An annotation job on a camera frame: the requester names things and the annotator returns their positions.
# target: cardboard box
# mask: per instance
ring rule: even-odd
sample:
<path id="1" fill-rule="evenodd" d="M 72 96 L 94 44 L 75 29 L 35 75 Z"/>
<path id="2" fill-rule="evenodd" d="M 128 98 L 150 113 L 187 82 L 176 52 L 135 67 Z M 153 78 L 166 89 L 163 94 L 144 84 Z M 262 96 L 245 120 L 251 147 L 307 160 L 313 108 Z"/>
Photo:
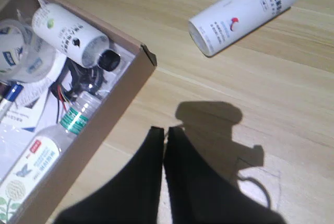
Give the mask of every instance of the cardboard box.
<path id="1" fill-rule="evenodd" d="M 93 119 L 65 151 L 38 191 L 29 199 L 25 209 L 12 218 L 11 223 L 40 224 L 47 221 L 157 65 L 155 55 L 131 36 L 63 0 L 48 1 L 61 4 L 100 29 L 112 41 L 133 53 L 135 58 Z M 39 3 L 37 0 L 0 0 L 0 20 L 16 18 L 17 8 L 32 16 L 39 8 Z"/>

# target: white plastic bottle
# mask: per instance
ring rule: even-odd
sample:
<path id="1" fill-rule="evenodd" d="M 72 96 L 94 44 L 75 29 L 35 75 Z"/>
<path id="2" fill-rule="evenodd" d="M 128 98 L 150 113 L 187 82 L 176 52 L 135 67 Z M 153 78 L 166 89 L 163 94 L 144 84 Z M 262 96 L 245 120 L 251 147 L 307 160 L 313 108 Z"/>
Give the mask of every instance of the white plastic bottle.
<path id="1" fill-rule="evenodd" d="M 32 17 L 34 32 L 84 68 L 99 65 L 112 71 L 120 56 L 110 49 L 109 38 L 100 30 L 54 3 L 44 4 Z"/>
<path id="2" fill-rule="evenodd" d="M 16 210 L 53 168 L 93 116 L 101 101 L 82 92 L 62 120 L 38 132 L 0 185 L 1 221 L 7 223 Z"/>
<path id="3" fill-rule="evenodd" d="M 213 56 L 281 14 L 296 0 L 220 0 L 189 20 L 190 35 Z"/>

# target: black bottle cap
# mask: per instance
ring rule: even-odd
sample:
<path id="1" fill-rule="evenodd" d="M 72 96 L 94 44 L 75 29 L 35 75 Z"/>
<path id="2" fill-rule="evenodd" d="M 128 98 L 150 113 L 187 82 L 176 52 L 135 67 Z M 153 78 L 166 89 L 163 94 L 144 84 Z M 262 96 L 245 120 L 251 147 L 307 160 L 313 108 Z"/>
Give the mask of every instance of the black bottle cap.
<path id="1" fill-rule="evenodd" d="M 111 72 L 118 67 L 120 62 L 120 55 L 111 49 L 107 49 L 101 54 L 98 61 L 98 66 L 107 72 Z"/>

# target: pen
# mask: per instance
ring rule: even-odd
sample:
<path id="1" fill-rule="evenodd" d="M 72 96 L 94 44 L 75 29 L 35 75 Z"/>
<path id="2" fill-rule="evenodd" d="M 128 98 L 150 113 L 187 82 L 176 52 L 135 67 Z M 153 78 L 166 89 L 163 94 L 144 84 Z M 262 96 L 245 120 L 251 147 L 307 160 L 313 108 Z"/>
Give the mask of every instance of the pen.
<path id="1" fill-rule="evenodd" d="M 6 96 L 2 99 L 2 101 L 0 102 L 0 121 L 4 118 L 15 99 L 21 93 L 22 89 L 22 85 L 14 84 L 11 86 Z"/>

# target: wooden floor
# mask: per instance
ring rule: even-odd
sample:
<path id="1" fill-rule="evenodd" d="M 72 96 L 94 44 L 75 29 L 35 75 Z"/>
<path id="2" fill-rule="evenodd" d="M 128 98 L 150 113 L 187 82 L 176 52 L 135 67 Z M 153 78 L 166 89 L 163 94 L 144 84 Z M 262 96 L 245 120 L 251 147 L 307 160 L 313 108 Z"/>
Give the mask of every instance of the wooden floor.
<path id="1" fill-rule="evenodd" d="M 334 0 L 298 0 L 213 58 L 187 20 L 217 0 L 67 1 L 144 42 L 159 66 L 50 221 L 119 172 L 151 125 L 183 124 L 214 169 L 287 223 L 332 223 Z"/>

